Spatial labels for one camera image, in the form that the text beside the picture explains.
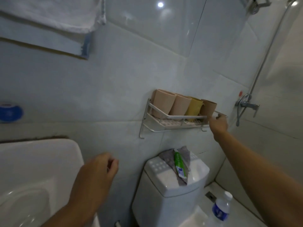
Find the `wall shelf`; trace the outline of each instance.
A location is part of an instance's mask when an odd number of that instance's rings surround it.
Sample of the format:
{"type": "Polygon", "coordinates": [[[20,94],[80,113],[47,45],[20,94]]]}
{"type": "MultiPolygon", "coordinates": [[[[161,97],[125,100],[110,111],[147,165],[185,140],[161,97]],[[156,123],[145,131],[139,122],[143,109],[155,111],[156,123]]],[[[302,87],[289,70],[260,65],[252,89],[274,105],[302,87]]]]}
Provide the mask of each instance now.
{"type": "Polygon", "coordinates": [[[201,121],[200,119],[205,119],[207,116],[171,116],[165,114],[163,111],[154,106],[148,99],[144,116],[142,119],[142,124],[140,128],[139,137],[142,137],[143,128],[146,127],[151,132],[166,132],[176,129],[190,129],[190,128],[203,128],[209,127],[208,123],[201,121]],[[155,118],[152,115],[152,110],[155,110],[161,114],[161,118],[155,118]],[[187,121],[186,119],[195,119],[193,122],[187,121]]]}

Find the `white sink basin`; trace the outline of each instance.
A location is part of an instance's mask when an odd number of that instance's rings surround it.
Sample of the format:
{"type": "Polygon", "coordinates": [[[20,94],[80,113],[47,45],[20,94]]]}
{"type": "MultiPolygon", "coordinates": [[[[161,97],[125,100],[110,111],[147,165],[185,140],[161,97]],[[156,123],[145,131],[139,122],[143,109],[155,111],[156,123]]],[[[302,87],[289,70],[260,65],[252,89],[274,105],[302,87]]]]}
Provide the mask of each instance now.
{"type": "MultiPolygon", "coordinates": [[[[72,140],[0,144],[0,226],[40,226],[66,205],[82,165],[72,140]]],[[[87,226],[100,227],[97,216],[87,226]]]]}

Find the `white towel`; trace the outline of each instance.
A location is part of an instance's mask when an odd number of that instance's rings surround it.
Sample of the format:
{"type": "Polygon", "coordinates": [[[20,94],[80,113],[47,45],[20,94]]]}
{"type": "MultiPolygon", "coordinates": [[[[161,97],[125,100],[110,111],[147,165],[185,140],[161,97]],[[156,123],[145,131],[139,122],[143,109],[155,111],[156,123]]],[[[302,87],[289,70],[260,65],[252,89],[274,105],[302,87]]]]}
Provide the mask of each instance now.
{"type": "Polygon", "coordinates": [[[105,0],[0,0],[0,11],[52,28],[86,34],[105,23],[105,0]]]}

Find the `hand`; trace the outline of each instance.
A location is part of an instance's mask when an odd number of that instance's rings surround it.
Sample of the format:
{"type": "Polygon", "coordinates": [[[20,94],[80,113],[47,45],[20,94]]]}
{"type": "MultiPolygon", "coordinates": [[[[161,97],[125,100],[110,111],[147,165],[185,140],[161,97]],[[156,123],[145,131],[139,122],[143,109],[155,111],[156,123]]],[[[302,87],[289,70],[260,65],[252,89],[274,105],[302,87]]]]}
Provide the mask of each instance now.
{"type": "Polygon", "coordinates": [[[214,139],[218,141],[220,135],[226,133],[228,129],[226,116],[223,114],[219,114],[216,118],[209,117],[208,119],[210,130],[214,134],[214,139]]]}
{"type": "Polygon", "coordinates": [[[77,209],[83,221],[89,221],[104,203],[119,161],[103,153],[83,165],[76,177],[67,206],[77,209]]]}

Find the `green toothpaste tube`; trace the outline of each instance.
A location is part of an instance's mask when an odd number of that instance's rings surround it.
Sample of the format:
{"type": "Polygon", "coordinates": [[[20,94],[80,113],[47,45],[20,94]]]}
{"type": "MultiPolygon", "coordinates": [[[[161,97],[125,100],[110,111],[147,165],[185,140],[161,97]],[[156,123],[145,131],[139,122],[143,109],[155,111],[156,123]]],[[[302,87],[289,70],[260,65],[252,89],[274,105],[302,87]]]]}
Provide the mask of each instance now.
{"type": "Polygon", "coordinates": [[[176,166],[178,175],[180,178],[186,179],[182,157],[177,150],[174,150],[174,151],[175,151],[175,154],[174,154],[175,166],[176,166]]]}

